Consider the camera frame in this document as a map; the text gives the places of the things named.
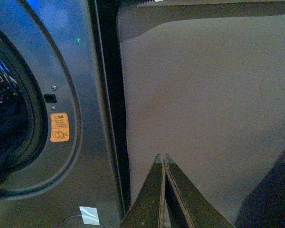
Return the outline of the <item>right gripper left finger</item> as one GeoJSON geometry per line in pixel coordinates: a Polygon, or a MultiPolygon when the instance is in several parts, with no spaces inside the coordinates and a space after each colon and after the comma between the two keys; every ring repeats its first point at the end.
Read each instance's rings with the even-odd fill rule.
{"type": "Polygon", "coordinates": [[[166,171],[163,158],[157,154],[134,204],[119,227],[164,227],[165,185],[166,171]]]}

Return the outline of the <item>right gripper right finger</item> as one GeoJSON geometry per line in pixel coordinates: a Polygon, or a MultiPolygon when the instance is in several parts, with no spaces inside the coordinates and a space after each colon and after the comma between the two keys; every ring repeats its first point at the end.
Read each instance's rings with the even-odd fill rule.
{"type": "Polygon", "coordinates": [[[173,228],[234,228],[201,194],[172,159],[165,155],[165,198],[173,228]]]}

